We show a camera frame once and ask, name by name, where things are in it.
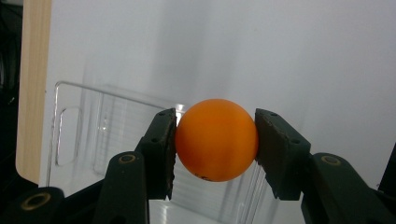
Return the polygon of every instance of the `light wood trim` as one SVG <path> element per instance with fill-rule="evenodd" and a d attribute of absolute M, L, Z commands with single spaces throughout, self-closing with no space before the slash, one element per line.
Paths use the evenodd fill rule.
<path fill-rule="evenodd" d="M 50 39 L 51 0 L 23 3 L 16 168 L 38 183 Z"/>

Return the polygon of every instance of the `ball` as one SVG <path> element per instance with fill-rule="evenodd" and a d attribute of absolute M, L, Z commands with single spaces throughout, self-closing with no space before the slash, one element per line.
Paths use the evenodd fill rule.
<path fill-rule="evenodd" d="M 254 120 L 240 105 L 209 99 L 193 105 L 175 133 L 177 155 L 192 174 L 208 181 L 240 176 L 257 154 Z"/>

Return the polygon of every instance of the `transparent tray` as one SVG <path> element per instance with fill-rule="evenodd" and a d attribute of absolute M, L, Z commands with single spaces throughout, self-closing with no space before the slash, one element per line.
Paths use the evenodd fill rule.
<path fill-rule="evenodd" d="M 134 150 L 154 115 L 185 105 L 117 88 L 69 82 L 56 85 L 47 186 L 65 196 L 104 178 L 109 160 Z M 151 223 L 252 223 L 266 188 L 262 168 L 253 162 L 241 176 L 208 182 L 191 175 L 177 157 L 172 201 L 150 201 Z"/>

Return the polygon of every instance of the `clear plastic container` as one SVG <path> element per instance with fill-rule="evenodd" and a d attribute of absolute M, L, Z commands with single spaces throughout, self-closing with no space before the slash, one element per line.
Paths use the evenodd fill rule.
<path fill-rule="evenodd" d="M 56 85 L 47 186 L 65 196 L 104 178 L 109 160 L 134 150 L 154 115 L 185 105 L 105 86 Z M 266 189 L 262 168 L 253 162 L 241 176 L 208 182 L 190 174 L 177 157 L 172 201 L 149 201 L 151 223 L 252 223 Z"/>

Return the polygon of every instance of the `orange ball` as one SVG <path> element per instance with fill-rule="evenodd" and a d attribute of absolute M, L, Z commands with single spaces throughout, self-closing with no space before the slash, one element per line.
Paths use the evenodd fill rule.
<path fill-rule="evenodd" d="M 246 171 L 259 137 L 249 113 L 231 101 L 210 99 L 191 107 L 176 129 L 177 155 L 194 175 L 227 181 Z"/>

